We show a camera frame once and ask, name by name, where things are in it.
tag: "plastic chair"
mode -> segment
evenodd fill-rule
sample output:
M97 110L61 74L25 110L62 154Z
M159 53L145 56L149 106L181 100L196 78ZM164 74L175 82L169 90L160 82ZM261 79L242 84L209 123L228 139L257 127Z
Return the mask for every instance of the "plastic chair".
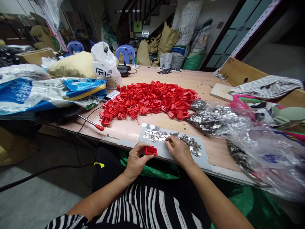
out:
M95 45L95 43L92 40L90 40L90 39L88 39L88 40L89 40L91 48L92 48Z
M122 52L122 55L124 57L124 62L126 64L129 64L129 57L132 54L132 64L134 64L134 58L136 55L136 51L134 50L134 48L130 45L121 45L120 47L118 47L118 49L115 51L115 56L117 57L117 59L120 61L119 55L120 52Z
M75 54L77 52L81 52L81 51L85 50L83 44L80 43L79 41L71 41L71 42L69 42L67 48L69 50L69 54L70 55L73 55L73 54Z

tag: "staircase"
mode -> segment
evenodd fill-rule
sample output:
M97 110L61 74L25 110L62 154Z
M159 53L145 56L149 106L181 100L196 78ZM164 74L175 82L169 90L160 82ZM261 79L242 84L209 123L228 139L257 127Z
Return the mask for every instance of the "staircase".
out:
M129 15L131 31L134 31L135 21L142 21L142 32L135 33L135 37L148 38L174 13L176 3L177 0L128 0L122 12Z

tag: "screwdriver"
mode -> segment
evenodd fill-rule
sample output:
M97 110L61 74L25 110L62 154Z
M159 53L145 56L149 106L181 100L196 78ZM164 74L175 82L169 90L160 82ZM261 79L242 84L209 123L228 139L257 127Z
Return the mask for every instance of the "screwdriver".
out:
M81 115L79 115L79 114L77 114L77 115L78 115L78 117L84 119L84 120L87 121L88 123L94 125L94 126L96 127L96 129L99 129L100 131L103 131L103 130L104 130L104 127L102 127L102 126L100 126L100 125L98 125L98 124L95 124L94 122L91 122L89 119L86 119L85 117L83 117L83 116L81 116Z
M166 137L166 139L172 145L172 147L174 147L174 143L172 141L170 141L167 137Z

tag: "concrete floor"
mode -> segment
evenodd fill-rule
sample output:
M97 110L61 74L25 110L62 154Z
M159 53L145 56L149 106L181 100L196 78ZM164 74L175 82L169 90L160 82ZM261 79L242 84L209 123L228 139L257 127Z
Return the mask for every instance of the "concrete floor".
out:
M40 151L12 166L0 167L0 186L57 165L79 165L75 146L39 135ZM78 147L82 164L94 162L94 151ZM45 228L87 197L94 167L60 168L0 193L0 228Z

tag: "black and white striped clothing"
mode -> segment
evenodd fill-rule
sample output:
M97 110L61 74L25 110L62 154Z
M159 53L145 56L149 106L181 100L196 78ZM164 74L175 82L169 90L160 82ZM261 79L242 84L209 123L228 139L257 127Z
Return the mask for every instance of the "black and white striped clothing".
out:
M229 93L231 95L251 95L269 100L282 97L296 88L303 89L303 84L300 80L269 75L237 87L232 87L229 89Z
M206 228L175 197L143 185L129 186L100 216L91 222L83 215L63 215L46 229L87 228Z

